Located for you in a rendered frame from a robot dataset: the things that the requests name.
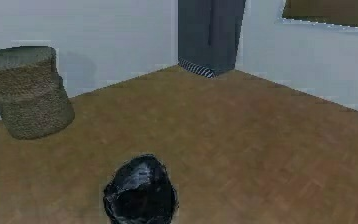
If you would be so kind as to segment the woven brown basket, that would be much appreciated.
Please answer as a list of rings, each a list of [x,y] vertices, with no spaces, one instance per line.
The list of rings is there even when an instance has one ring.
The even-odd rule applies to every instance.
[[[49,46],[0,49],[0,117],[9,134],[31,140],[70,125],[75,112]]]

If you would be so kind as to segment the brown framed picture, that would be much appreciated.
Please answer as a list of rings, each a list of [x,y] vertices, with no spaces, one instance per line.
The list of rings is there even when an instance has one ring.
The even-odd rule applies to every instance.
[[[358,0],[285,0],[281,18],[358,28]]]

